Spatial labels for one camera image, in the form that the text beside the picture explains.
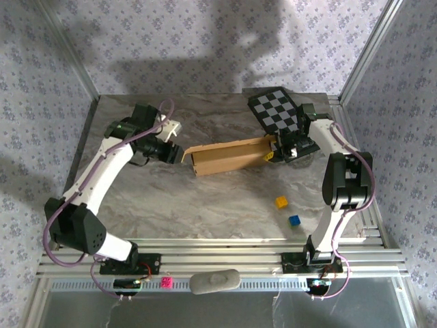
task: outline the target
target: black and white checkerboard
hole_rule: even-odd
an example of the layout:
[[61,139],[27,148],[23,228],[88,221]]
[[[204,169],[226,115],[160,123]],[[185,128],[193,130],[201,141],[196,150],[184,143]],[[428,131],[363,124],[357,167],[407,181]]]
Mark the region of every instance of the black and white checkerboard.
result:
[[250,97],[247,105],[269,135],[281,129],[298,130],[296,104],[282,87]]

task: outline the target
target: cardboard box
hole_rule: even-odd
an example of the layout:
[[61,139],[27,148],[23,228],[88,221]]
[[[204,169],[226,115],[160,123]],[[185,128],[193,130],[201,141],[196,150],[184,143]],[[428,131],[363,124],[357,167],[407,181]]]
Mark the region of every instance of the cardboard box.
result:
[[274,136],[267,135],[255,139],[190,147],[185,150],[182,161],[186,155],[191,155],[196,176],[264,165],[267,162],[263,157],[272,151],[271,141],[274,141]]

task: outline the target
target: patterned wallpaper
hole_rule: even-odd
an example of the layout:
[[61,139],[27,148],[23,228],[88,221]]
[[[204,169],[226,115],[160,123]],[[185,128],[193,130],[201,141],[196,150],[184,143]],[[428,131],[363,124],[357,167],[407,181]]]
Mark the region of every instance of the patterned wallpaper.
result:
[[47,0],[101,94],[339,94],[386,0]]
[[0,4],[0,327],[15,327],[91,100],[32,1]]
[[384,222],[437,327],[437,3],[404,2],[347,109],[375,157]]

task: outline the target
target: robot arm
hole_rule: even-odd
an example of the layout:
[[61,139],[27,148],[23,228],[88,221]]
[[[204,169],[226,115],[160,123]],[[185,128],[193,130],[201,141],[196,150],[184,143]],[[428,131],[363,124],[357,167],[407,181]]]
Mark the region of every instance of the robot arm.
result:
[[319,225],[308,238],[304,252],[308,265],[330,264],[335,258],[334,234],[341,236],[350,218],[354,216],[354,212],[347,210],[361,208],[371,195],[369,174],[351,151],[358,153],[370,168],[372,157],[368,152],[358,152],[349,145],[349,149],[344,148],[342,144],[348,142],[339,131],[335,131],[337,138],[333,136],[331,126],[334,122],[330,116],[316,114],[313,105],[299,106],[297,118],[297,131],[285,134],[279,131],[275,143],[278,146],[272,161],[290,162],[319,149],[328,157],[322,185],[326,206]]
[[157,113],[157,109],[151,106],[136,105],[130,118],[108,127],[97,154],[81,177],[60,200],[51,198],[44,207],[49,220],[65,200],[73,197],[49,228],[52,240],[86,254],[111,258],[132,267],[136,265],[137,246],[109,234],[97,214],[115,177],[135,153],[166,163],[180,163],[183,150],[169,141],[170,136],[177,135],[181,128],[176,121],[169,120],[159,133],[146,135],[114,149],[123,140],[153,127]]

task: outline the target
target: marble table surface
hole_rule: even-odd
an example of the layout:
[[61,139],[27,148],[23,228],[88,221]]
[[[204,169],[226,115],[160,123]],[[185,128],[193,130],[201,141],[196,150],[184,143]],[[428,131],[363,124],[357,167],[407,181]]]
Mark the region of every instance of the marble table surface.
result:
[[[182,123],[173,141],[184,149],[202,144],[261,137],[264,131],[247,107],[248,94],[170,95],[173,119]],[[102,96],[79,165],[81,174],[94,157],[104,131],[130,116],[135,103],[158,106],[168,96]],[[330,111],[325,94],[297,94],[300,103]],[[318,224],[324,203],[322,180],[327,158],[315,152],[289,164],[269,163],[234,172],[196,177],[191,159],[170,165],[151,160],[144,167],[127,164],[101,204],[98,218],[122,238],[290,238],[305,239]],[[276,197],[289,206],[277,210]],[[288,217],[299,215],[291,228]],[[343,236],[363,227],[358,217]]]

